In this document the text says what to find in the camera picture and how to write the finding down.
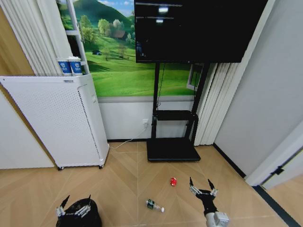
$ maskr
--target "black tv stand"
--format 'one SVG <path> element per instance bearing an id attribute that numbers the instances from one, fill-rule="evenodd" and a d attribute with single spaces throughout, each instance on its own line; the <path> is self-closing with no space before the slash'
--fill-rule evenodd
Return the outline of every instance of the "black tv stand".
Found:
<path id="1" fill-rule="evenodd" d="M 208 62 L 204 64 L 191 111 L 157 110 L 160 63 L 156 63 L 151 138 L 147 139 L 147 158 L 149 161 L 199 161 L 201 159 L 194 147 L 199 120 L 196 112 L 209 66 L 210 63 Z M 157 121 L 188 121 L 185 136 L 181 138 L 156 138 Z"/>

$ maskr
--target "red object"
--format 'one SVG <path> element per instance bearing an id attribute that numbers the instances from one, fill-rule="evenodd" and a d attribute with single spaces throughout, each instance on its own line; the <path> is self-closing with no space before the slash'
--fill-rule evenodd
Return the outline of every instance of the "red object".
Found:
<path id="1" fill-rule="evenodd" d="M 177 179 L 176 179 L 175 177 L 171 178 L 170 184 L 171 184 L 171 186 L 176 186 L 176 184 L 177 184 Z"/>

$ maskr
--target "television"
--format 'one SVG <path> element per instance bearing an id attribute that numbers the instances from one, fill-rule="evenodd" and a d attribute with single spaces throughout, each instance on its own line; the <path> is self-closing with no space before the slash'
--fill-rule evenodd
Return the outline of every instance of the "television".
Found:
<path id="1" fill-rule="evenodd" d="M 241 62 L 267 0 L 135 0 L 136 62 Z"/>

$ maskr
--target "landscape wall mural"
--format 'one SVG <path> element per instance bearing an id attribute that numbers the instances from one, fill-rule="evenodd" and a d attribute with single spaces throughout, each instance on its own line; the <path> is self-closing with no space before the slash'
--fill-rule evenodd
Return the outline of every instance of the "landscape wall mural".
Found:
<path id="1" fill-rule="evenodd" d="M 66 2 L 59 2 L 63 25 L 72 30 Z M 73 4 L 97 96 L 152 96 L 155 65 L 135 62 L 134 2 L 76 0 Z M 186 88 L 189 69 L 189 64 L 166 64 L 161 95 L 192 95 L 193 90 Z"/>

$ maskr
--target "perforated panel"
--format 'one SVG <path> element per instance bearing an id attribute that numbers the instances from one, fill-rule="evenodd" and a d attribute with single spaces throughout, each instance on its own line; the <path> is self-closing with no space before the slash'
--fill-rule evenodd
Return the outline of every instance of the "perforated panel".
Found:
<path id="1" fill-rule="evenodd" d="M 58 166 L 99 165 L 79 84 L 6 83 L 5 87 Z"/>

